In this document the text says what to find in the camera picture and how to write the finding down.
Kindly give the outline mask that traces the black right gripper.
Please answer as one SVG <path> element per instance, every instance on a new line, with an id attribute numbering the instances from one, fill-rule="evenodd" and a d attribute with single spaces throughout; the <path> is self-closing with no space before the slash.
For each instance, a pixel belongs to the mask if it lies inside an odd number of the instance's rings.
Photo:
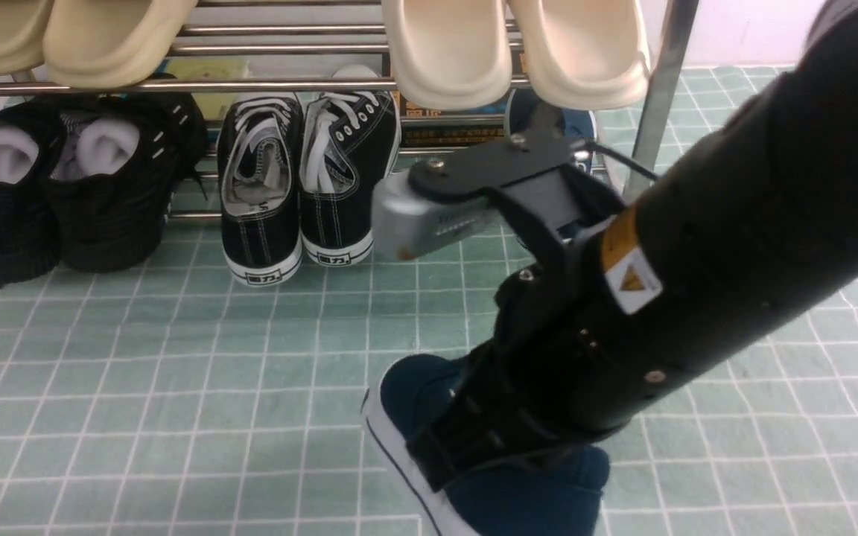
<path id="1" fill-rule="evenodd" d="M 498 289 L 490 339 L 468 356 L 455 397 L 406 442 L 432 491 L 498 466 L 536 472 L 557 465 L 579 447 L 623 429 L 623 421 L 579 414 L 576 395 L 605 368 L 585 329 L 582 268 L 529 268 Z"/>

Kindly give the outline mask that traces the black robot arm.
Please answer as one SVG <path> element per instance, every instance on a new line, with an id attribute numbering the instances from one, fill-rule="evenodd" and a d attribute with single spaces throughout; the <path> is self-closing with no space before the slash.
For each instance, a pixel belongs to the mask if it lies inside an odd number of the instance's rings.
<path id="1" fill-rule="evenodd" d="M 486 197 L 535 258 L 494 335 L 405 442 L 432 491 L 605 440 L 858 278 L 858 1 L 827 1 L 798 65 L 624 204 L 551 135 L 412 167 L 439 203 Z"/>

